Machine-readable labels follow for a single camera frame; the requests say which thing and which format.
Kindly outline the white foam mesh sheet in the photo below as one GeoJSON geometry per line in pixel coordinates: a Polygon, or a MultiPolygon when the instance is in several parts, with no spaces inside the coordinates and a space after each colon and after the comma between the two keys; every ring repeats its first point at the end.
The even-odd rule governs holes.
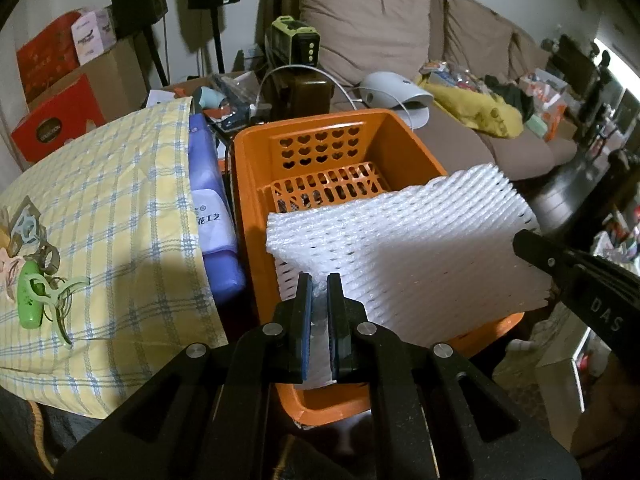
{"type": "Polygon", "coordinates": [[[551,280],[514,254],[512,240],[538,222],[495,165],[477,165],[341,205],[270,214],[266,251],[279,292],[312,279],[310,360],[303,390],[333,382],[326,279],[401,340],[429,347],[544,305],[551,280]]]}

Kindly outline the green paw print case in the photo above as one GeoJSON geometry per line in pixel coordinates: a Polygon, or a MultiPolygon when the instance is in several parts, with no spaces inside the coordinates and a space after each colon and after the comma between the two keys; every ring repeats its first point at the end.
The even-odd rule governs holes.
{"type": "Polygon", "coordinates": [[[34,330],[42,323],[42,298],[47,284],[38,264],[26,261],[18,274],[16,289],[18,319],[25,330],[34,330]]]}

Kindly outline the light green clothes clip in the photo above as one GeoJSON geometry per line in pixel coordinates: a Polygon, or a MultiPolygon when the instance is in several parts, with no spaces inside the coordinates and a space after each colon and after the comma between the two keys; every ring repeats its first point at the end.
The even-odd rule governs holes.
{"type": "Polygon", "coordinates": [[[66,316],[70,313],[73,294],[90,285],[90,278],[76,276],[76,278],[60,278],[50,276],[46,278],[48,284],[44,289],[43,314],[52,323],[55,335],[67,348],[73,347],[73,341],[67,335],[65,327],[66,316]]]}

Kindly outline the purple plastic package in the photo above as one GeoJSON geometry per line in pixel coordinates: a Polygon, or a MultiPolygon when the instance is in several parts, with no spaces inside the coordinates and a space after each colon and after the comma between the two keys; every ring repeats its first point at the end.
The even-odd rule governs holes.
{"type": "Polygon", "coordinates": [[[189,118],[188,157],[198,240],[209,287],[216,302],[226,302],[242,292],[245,278],[215,139],[203,114],[189,118]]]}

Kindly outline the yellow checked tablecloth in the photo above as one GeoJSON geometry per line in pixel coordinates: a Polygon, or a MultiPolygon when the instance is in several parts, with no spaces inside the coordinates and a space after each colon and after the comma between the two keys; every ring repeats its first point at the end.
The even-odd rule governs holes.
{"type": "Polygon", "coordinates": [[[227,342],[206,276],[189,179],[192,104],[178,99],[97,128],[2,191],[31,200],[70,298],[67,339],[26,330],[1,304],[1,385],[19,398],[104,418],[189,344],[227,342]]]}

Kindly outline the yellow cloth on sofa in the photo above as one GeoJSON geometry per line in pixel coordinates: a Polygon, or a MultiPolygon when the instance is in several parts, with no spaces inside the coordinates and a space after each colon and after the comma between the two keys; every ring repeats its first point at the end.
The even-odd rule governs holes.
{"type": "Polygon", "coordinates": [[[501,96],[431,84],[425,78],[418,86],[430,92],[435,103],[466,128],[497,139],[515,139],[524,130],[521,112],[501,96]]]}

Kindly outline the grey clothes clip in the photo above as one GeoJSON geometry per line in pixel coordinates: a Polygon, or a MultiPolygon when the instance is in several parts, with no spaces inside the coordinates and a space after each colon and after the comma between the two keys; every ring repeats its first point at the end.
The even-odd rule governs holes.
{"type": "Polygon", "coordinates": [[[58,248],[50,243],[41,242],[38,249],[32,254],[32,258],[44,274],[54,275],[58,272],[60,254],[58,248]]]}

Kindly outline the brown sofa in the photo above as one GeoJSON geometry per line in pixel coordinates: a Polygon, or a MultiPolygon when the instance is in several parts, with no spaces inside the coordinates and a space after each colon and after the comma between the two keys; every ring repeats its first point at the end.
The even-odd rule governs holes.
{"type": "MultiPolygon", "coordinates": [[[[266,0],[266,5],[273,16],[291,15],[302,20],[299,17],[299,0],[266,0]]],[[[524,181],[542,177],[572,160],[577,152],[576,144],[559,136],[554,122],[548,123],[546,133],[536,133],[534,130],[533,123],[538,118],[534,104],[537,88],[535,76],[538,70],[521,76],[518,80],[511,79],[509,72],[506,76],[477,77],[467,68],[445,61],[444,19],[445,0],[431,0],[431,32],[427,60],[419,73],[408,79],[418,84],[425,78],[431,84],[501,96],[521,112],[524,130],[515,139],[493,138],[466,128],[433,101],[430,121],[425,127],[416,129],[416,132],[442,166],[454,171],[483,162],[493,162],[510,179],[524,181]]],[[[319,68],[326,73],[320,64],[320,49],[319,68]]],[[[336,81],[342,88],[352,89],[359,96],[359,84],[349,87],[336,81]]]]}

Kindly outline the pink clothes clip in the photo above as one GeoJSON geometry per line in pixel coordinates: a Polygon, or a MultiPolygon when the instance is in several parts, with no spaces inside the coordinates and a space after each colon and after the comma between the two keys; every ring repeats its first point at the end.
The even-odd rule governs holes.
{"type": "Polygon", "coordinates": [[[0,252],[0,264],[1,283],[6,292],[6,298],[11,302],[15,302],[16,282],[25,264],[25,259],[22,256],[10,257],[6,252],[6,248],[2,248],[0,252]]]}

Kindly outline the far beige cushion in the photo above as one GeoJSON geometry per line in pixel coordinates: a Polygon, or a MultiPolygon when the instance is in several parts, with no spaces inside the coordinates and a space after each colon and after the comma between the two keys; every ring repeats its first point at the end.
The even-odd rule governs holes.
{"type": "Polygon", "coordinates": [[[518,80],[521,76],[544,70],[550,53],[538,47],[524,30],[514,28],[509,47],[509,77],[518,80]]]}

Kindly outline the blue clothes clip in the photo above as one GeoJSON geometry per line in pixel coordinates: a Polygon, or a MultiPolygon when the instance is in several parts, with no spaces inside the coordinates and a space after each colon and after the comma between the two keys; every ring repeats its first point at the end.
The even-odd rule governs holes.
{"type": "Polygon", "coordinates": [[[24,208],[15,220],[11,236],[17,243],[30,245],[38,242],[38,219],[30,213],[28,208],[24,208]]]}

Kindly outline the orange plastic basket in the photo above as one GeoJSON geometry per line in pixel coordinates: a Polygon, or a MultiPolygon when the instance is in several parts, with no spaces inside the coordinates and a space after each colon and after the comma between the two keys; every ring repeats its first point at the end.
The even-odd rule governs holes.
{"type": "MultiPolygon", "coordinates": [[[[341,205],[450,176],[409,127],[388,110],[321,115],[248,128],[236,137],[233,155],[250,277],[263,320],[268,320],[284,299],[276,264],[266,251],[270,214],[341,205]]],[[[509,329],[510,316],[521,313],[447,341],[459,350],[477,352],[509,329]]],[[[299,385],[284,384],[278,389],[285,411],[299,425],[338,422],[369,405],[367,391],[361,386],[332,382],[303,390],[299,385]]]]}

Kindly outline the green black power station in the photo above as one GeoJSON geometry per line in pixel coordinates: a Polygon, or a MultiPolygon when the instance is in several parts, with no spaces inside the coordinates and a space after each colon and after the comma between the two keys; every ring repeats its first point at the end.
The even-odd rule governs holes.
{"type": "Polygon", "coordinates": [[[268,32],[268,52],[274,66],[305,65],[317,67],[320,34],[314,26],[291,15],[278,16],[268,32]]]}

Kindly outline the red gift box upper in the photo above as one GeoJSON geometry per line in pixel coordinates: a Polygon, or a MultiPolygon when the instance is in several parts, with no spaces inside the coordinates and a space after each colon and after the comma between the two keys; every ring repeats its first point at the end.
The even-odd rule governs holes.
{"type": "Polygon", "coordinates": [[[80,66],[72,26],[81,15],[81,10],[66,12],[16,51],[27,102],[37,99],[52,84],[80,66]]]}

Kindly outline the small pink white box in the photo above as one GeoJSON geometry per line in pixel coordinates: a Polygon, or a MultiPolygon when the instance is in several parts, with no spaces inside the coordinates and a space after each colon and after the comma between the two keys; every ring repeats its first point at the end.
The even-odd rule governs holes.
{"type": "Polygon", "coordinates": [[[111,50],[117,42],[109,8],[84,12],[74,21],[70,30],[80,65],[85,65],[111,50]]]}

